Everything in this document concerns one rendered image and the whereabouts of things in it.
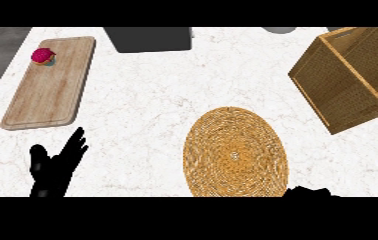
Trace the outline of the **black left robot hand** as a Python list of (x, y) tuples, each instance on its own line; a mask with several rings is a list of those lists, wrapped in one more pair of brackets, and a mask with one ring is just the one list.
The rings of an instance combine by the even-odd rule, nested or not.
[(43, 145), (35, 144), (31, 146), (29, 173), (34, 179), (31, 197), (62, 198), (65, 196), (72, 174), (87, 149), (84, 129), (81, 127), (77, 128), (62, 151), (53, 157), (47, 155)]

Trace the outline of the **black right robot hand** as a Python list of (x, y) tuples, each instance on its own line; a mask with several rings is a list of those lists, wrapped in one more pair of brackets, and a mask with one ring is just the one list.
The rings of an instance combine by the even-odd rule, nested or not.
[(283, 196), (291, 198), (328, 198), (332, 197), (332, 194), (326, 188), (308, 189), (302, 186), (295, 186), (286, 190)]

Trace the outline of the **round woven straw placemat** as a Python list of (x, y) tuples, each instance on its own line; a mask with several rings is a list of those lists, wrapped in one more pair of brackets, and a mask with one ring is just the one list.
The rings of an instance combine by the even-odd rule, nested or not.
[(282, 197), (288, 159), (277, 134), (246, 109), (220, 107), (196, 120), (183, 146), (183, 172), (196, 197)]

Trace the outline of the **brown wicker basket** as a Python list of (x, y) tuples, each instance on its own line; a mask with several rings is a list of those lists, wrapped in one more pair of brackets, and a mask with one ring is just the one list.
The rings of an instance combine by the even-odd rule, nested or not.
[(330, 134), (378, 117), (378, 27), (319, 35), (288, 76)]

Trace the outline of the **pale wooden cutting board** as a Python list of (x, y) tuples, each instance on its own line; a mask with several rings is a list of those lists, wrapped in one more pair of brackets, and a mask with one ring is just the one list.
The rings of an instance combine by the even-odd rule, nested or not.
[(94, 46), (91, 36), (40, 42), (38, 47), (54, 52), (53, 64), (29, 63), (3, 116), (3, 129), (25, 130), (72, 123)]

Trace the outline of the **pink frosted cupcake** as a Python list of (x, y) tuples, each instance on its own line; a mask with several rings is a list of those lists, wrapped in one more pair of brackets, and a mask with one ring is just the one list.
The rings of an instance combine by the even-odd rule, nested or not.
[(38, 48), (31, 55), (31, 61), (35, 65), (46, 65), (51, 62), (56, 53), (48, 48)]

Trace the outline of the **dark grey box appliance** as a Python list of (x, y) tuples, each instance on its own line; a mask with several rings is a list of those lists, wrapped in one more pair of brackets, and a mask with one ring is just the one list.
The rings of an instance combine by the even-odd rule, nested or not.
[(119, 53), (192, 49), (190, 27), (105, 27), (105, 32)]

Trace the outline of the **grey round object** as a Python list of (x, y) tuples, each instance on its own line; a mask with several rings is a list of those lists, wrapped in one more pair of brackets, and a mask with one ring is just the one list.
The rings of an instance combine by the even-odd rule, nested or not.
[(263, 27), (263, 29), (274, 34), (286, 34), (291, 33), (297, 27)]

